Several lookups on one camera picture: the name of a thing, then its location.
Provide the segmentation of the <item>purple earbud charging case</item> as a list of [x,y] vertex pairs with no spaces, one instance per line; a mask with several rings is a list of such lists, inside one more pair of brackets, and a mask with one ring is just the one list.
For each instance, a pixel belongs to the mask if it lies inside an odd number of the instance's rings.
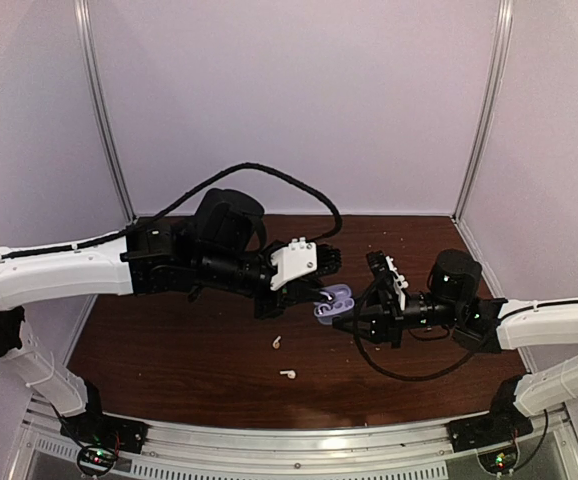
[[332,303],[315,302],[313,315],[320,324],[329,326],[336,316],[352,311],[354,297],[351,288],[346,284],[330,285],[323,290],[334,294],[335,300]]

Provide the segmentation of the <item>white stem earbud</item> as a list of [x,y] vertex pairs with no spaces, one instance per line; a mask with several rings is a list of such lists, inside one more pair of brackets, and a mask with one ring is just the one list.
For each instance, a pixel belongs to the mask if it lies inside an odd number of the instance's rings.
[[280,370],[279,374],[288,379],[295,379],[297,377],[297,373],[295,370]]

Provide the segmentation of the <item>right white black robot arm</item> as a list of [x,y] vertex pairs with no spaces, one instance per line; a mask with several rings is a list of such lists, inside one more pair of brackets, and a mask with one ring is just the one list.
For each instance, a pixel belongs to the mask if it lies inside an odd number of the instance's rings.
[[[472,358],[537,345],[578,345],[578,297],[556,300],[483,299],[478,295],[482,267],[470,254],[441,251],[424,292],[410,293],[393,259],[382,252],[367,256],[373,282],[358,297],[346,285],[324,292],[325,303],[314,312],[322,321],[364,342],[397,348],[406,331],[439,326]],[[578,354],[511,380],[503,387],[503,403],[482,419],[488,440],[504,440],[531,417],[578,398]]]

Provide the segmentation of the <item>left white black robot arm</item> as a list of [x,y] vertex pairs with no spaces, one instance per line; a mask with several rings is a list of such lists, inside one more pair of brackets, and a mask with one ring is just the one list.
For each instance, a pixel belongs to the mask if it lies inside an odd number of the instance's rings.
[[174,224],[149,219],[100,244],[50,245],[38,252],[0,246],[0,359],[44,396],[92,444],[113,424],[94,388],[56,362],[25,322],[29,303],[59,298],[148,295],[205,288],[254,301],[257,318],[319,298],[324,259],[303,237],[266,245],[264,209],[247,194],[213,188],[195,213]]

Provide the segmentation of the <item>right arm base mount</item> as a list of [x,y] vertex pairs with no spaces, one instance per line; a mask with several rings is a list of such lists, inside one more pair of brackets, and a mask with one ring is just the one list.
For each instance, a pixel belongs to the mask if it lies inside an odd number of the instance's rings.
[[520,466],[518,440],[531,434],[533,425],[525,417],[487,413],[451,421],[447,432],[455,453],[475,452],[485,473],[501,477]]

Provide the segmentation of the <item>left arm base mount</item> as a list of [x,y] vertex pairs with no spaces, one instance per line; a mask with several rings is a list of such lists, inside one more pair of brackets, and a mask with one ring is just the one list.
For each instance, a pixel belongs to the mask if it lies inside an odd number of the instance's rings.
[[129,460],[121,454],[140,454],[148,433],[148,425],[142,421],[106,414],[59,415],[58,420],[60,433],[77,446],[76,466],[87,477],[101,477],[125,467]]

